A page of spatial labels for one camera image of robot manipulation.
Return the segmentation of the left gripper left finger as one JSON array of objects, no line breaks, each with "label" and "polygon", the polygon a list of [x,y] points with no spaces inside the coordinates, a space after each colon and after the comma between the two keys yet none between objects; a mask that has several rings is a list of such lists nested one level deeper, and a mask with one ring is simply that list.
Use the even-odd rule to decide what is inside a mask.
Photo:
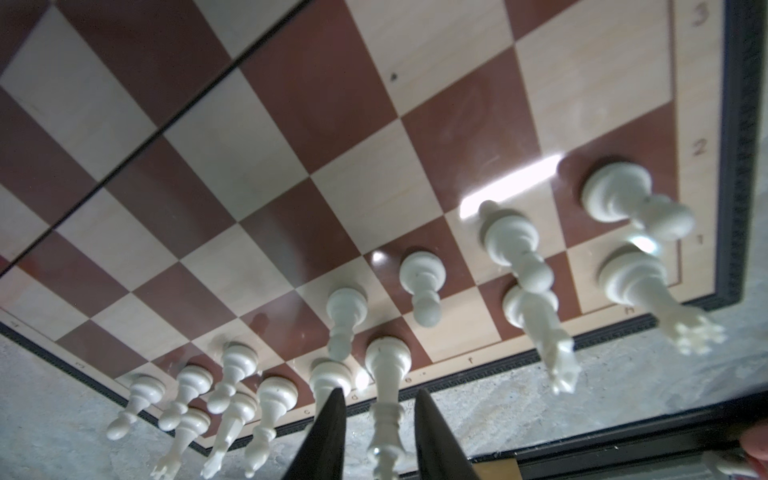
[{"label": "left gripper left finger", "polygon": [[282,479],[342,479],[346,419],[343,390],[336,388]]}]

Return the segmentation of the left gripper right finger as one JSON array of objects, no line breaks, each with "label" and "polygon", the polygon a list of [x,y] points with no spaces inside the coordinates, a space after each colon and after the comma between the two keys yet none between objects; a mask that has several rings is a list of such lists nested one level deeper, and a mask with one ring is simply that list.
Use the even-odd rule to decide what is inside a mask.
[{"label": "left gripper right finger", "polygon": [[415,443],[421,479],[478,480],[444,417],[426,389],[415,400]]}]

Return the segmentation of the chess board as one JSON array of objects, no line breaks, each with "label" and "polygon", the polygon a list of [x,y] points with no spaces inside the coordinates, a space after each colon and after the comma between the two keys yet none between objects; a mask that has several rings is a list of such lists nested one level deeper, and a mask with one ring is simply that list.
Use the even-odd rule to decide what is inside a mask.
[{"label": "chess board", "polygon": [[[658,256],[676,300],[740,296],[763,1],[5,1],[1,332],[119,403],[204,411],[290,380],[314,415],[326,306],[367,299],[344,360],[401,389],[533,352],[502,300],[546,287],[580,347],[654,328],[601,263]],[[443,262],[416,323],[399,270]]]}]

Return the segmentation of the white queen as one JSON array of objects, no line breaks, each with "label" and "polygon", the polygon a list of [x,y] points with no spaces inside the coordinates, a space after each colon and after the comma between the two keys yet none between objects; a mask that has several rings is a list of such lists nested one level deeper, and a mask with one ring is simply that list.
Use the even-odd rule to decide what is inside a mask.
[{"label": "white queen", "polygon": [[373,340],[366,350],[365,366],[377,391],[377,400],[370,409],[374,434],[368,447],[369,458],[375,462],[374,479],[395,479],[395,465],[405,455],[399,433],[404,410],[398,395],[411,364],[410,349],[396,337]]}]

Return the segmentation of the white pawn tall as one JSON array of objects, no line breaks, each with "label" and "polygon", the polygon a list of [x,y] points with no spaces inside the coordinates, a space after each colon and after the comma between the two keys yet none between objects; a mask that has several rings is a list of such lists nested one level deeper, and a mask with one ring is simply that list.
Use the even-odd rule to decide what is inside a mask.
[{"label": "white pawn tall", "polygon": [[351,354],[354,328],[366,319],[367,299],[354,288],[340,288],[330,295],[326,311],[333,322],[328,355],[333,361],[343,362]]}]

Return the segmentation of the white pawn right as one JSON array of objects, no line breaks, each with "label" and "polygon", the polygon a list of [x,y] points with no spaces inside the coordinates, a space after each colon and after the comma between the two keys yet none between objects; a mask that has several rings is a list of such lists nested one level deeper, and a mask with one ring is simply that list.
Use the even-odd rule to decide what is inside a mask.
[{"label": "white pawn right", "polygon": [[439,291],[446,277],[443,262],[428,251],[412,253],[400,266],[401,286],[412,296],[414,319],[424,328],[435,327],[441,320]]}]

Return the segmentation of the pink haired doll figure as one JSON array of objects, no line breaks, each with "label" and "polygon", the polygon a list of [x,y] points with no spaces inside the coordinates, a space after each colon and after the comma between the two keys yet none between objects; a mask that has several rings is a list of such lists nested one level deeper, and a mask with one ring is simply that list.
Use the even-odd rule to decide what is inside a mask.
[{"label": "pink haired doll figure", "polygon": [[716,479],[767,480],[767,421],[747,428],[739,437],[741,455],[707,451],[702,461]]}]

